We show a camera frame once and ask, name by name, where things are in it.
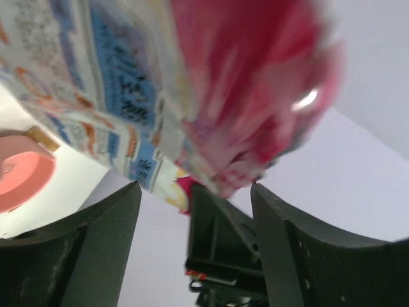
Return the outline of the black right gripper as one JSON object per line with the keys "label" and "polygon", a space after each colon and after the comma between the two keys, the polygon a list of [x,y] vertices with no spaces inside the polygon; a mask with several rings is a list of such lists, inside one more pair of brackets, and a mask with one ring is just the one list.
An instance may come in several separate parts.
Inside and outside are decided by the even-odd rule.
{"label": "black right gripper", "polygon": [[255,222],[195,185],[185,274],[196,306],[268,306]]}

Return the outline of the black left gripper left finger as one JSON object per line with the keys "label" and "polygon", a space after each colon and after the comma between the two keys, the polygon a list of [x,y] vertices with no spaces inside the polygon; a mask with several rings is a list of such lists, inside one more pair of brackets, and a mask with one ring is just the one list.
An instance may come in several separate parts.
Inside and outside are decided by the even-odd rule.
{"label": "black left gripper left finger", "polygon": [[117,306],[141,196],[131,183],[66,218],[1,240],[1,306]]}

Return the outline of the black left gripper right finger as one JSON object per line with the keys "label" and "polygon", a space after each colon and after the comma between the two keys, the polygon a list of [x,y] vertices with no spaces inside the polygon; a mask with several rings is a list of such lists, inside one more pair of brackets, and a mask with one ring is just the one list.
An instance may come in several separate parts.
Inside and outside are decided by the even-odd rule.
{"label": "black left gripper right finger", "polygon": [[332,226],[251,187],[270,306],[407,306],[408,241]]}

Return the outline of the pet food bag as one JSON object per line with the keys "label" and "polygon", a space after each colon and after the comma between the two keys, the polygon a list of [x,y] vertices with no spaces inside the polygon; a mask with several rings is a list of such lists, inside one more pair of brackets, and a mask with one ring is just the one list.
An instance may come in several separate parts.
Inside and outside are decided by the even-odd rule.
{"label": "pet food bag", "polygon": [[327,1],[2,1],[1,84],[74,150],[187,210],[297,149],[334,99]]}

